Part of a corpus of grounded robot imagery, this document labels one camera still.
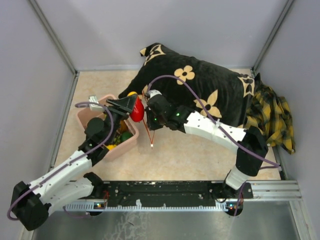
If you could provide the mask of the red toy pepper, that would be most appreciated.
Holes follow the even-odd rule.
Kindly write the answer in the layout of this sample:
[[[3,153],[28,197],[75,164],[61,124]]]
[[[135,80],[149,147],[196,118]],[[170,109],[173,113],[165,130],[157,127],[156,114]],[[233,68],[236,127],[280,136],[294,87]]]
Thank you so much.
[[[145,109],[139,95],[135,91],[131,91],[127,96],[136,96],[135,104],[130,117],[133,122],[140,122],[144,119]]]

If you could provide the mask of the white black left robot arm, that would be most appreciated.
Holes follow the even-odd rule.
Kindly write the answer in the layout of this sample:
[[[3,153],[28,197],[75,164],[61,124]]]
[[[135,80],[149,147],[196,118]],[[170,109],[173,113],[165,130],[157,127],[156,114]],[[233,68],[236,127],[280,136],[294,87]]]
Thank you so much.
[[[20,221],[28,231],[32,231],[70,202],[88,196],[101,197],[103,181],[95,173],[85,172],[109,153],[108,146],[113,143],[121,121],[134,112],[138,99],[134,94],[108,99],[106,104],[102,104],[91,96],[88,101],[76,103],[76,108],[101,112],[106,117],[93,117],[87,122],[83,143],[63,163],[30,183],[20,181],[14,186],[7,218]],[[83,177],[70,183],[81,173],[85,173]]]

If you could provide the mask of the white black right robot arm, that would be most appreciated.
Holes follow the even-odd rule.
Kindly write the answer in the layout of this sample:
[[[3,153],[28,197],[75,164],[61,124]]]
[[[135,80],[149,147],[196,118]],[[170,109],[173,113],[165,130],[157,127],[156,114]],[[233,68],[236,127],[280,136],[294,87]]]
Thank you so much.
[[[249,129],[233,127],[219,121],[213,122],[207,116],[184,105],[171,104],[159,91],[147,94],[147,127],[158,130],[163,127],[172,131],[195,135],[219,144],[236,155],[235,165],[227,174],[223,192],[235,198],[242,185],[251,177],[258,175],[268,146],[256,127]]]

